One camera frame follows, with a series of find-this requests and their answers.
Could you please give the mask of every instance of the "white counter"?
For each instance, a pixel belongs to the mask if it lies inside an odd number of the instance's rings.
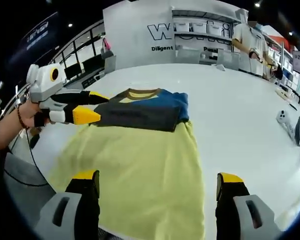
[[[157,64],[107,74],[86,90],[113,97],[128,89],[163,88],[188,94],[188,114],[201,158],[204,179],[205,239],[216,239],[217,173],[238,175],[278,218],[300,196],[300,148],[278,124],[278,111],[295,125],[300,106],[291,108],[275,86],[258,77],[198,64]],[[33,150],[48,175],[78,126],[49,124]]]

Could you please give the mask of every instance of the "white device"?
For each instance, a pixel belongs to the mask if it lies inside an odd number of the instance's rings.
[[[291,140],[295,143],[295,129],[291,125],[291,121],[287,111],[281,110],[276,116],[278,123],[287,131]]]

